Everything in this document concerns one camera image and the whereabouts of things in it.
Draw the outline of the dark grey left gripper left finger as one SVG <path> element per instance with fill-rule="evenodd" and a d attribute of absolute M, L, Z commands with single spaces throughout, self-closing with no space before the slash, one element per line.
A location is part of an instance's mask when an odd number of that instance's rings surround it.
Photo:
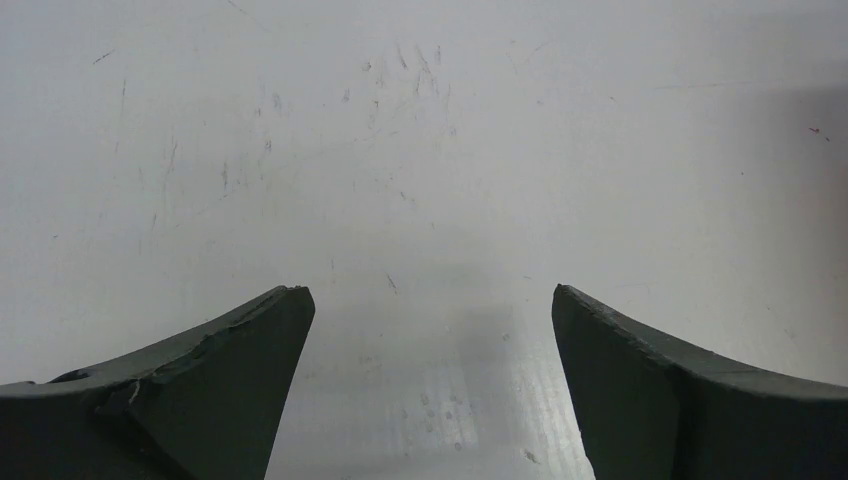
<path fill-rule="evenodd" d="M 1 388 L 5 479 L 261 479 L 310 326 L 303 286 L 49 382 Z"/>

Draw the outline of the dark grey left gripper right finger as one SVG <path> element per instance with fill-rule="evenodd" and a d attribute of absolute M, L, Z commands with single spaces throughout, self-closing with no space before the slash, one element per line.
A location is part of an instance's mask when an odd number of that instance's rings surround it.
<path fill-rule="evenodd" d="M 599 479 L 843 479 L 847 390 L 747 365 L 569 286 L 552 324 Z"/>

